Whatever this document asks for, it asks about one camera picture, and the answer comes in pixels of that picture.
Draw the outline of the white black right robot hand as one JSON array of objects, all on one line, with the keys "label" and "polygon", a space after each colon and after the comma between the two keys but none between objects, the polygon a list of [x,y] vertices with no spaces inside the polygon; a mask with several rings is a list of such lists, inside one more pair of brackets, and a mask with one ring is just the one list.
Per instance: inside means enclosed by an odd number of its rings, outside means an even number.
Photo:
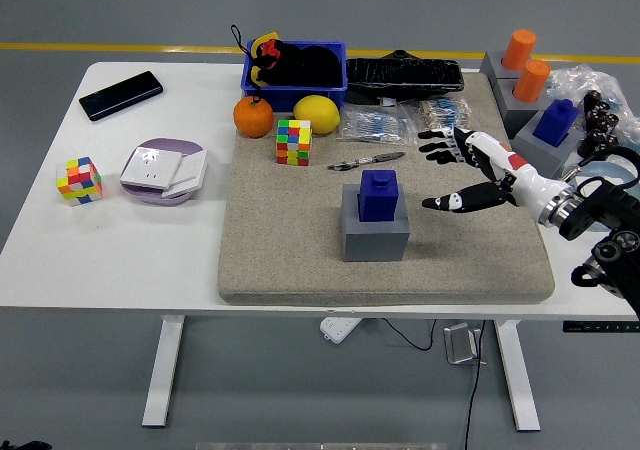
[{"label": "white black right robot hand", "polygon": [[569,184],[541,176],[521,155],[485,132],[442,127],[422,131],[418,138],[426,142],[419,151],[427,160],[440,165],[466,163],[487,178],[457,192],[426,198],[425,208],[470,213],[509,202],[545,223],[559,202],[572,194]]}]

